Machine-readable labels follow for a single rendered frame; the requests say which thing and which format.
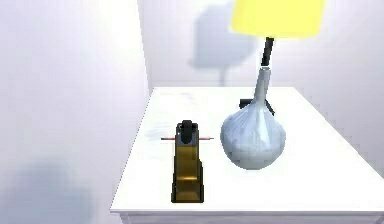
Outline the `gold and black alarm clock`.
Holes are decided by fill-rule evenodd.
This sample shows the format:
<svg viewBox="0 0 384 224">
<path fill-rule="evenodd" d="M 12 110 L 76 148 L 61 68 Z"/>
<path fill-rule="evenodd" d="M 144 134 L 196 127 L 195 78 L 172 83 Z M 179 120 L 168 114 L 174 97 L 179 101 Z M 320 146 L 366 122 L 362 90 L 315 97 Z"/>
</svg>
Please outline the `gold and black alarm clock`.
<svg viewBox="0 0 384 224">
<path fill-rule="evenodd" d="M 171 202 L 203 203 L 203 166 L 199 157 L 198 124 L 183 120 L 176 126 Z"/>
</svg>

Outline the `white table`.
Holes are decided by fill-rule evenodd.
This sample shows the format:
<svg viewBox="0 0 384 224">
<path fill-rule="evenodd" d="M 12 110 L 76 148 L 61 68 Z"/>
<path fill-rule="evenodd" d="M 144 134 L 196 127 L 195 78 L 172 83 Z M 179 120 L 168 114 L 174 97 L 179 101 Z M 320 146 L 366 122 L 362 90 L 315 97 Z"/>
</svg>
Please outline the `white table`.
<svg viewBox="0 0 384 224">
<path fill-rule="evenodd" d="M 282 155 L 260 171 L 235 166 L 220 142 L 224 119 L 251 87 L 153 90 L 111 212 L 124 224 L 377 224 L 384 178 L 292 87 L 268 100 L 286 131 Z M 174 134 L 192 120 L 204 136 L 204 201 L 171 200 Z"/>
</svg>

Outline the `grey lamp with yellow shade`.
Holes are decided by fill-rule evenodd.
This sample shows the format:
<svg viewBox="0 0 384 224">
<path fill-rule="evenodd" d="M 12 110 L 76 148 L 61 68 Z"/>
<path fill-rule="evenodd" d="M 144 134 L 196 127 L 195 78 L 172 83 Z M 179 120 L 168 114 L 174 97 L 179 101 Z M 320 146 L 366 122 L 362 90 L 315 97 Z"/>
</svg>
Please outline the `grey lamp with yellow shade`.
<svg viewBox="0 0 384 224">
<path fill-rule="evenodd" d="M 260 170 L 283 152 L 286 132 L 267 107 L 273 42 L 277 38 L 307 38 L 320 30 L 325 0 L 236 0 L 233 31 L 263 37 L 264 52 L 250 103 L 228 116 L 221 127 L 225 154 L 236 166 Z"/>
</svg>

